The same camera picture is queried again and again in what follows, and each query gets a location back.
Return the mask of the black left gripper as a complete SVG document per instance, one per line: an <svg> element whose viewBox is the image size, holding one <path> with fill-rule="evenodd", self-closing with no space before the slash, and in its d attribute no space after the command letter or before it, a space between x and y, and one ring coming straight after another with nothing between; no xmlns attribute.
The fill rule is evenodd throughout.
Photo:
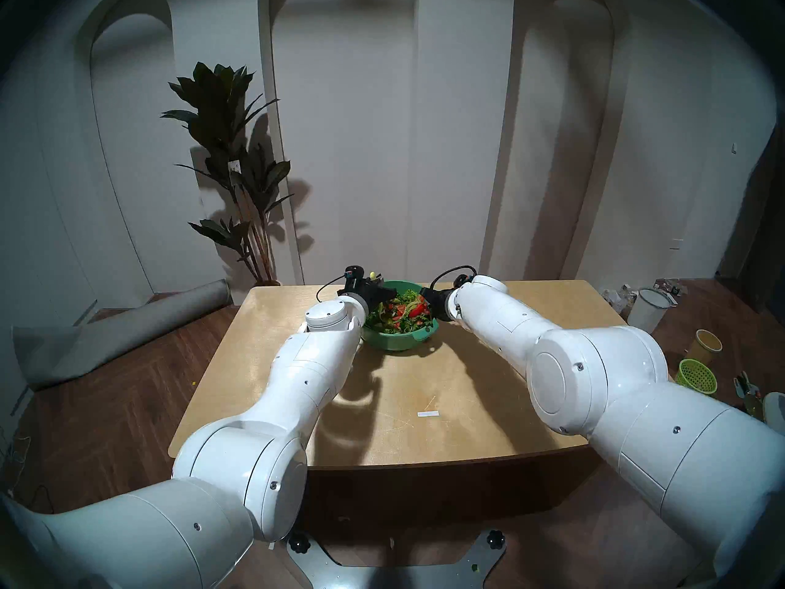
<svg viewBox="0 0 785 589"><path fill-rule="evenodd" d="M359 265L350 265L345 268L345 286L342 296L352 296L368 304L380 304L393 300L398 292L383 279L371 279L364 275L364 269Z"/></svg>

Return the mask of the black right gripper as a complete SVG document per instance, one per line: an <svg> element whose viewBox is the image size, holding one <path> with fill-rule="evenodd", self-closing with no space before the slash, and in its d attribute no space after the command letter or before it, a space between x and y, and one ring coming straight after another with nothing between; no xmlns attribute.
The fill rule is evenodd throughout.
<svg viewBox="0 0 785 589"><path fill-rule="evenodd" d="M448 302L453 294L454 288L436 290L432 287L422 287L420 295L426 301L432 317L440 321L454 321L454 317L448 311Z"/></svg>

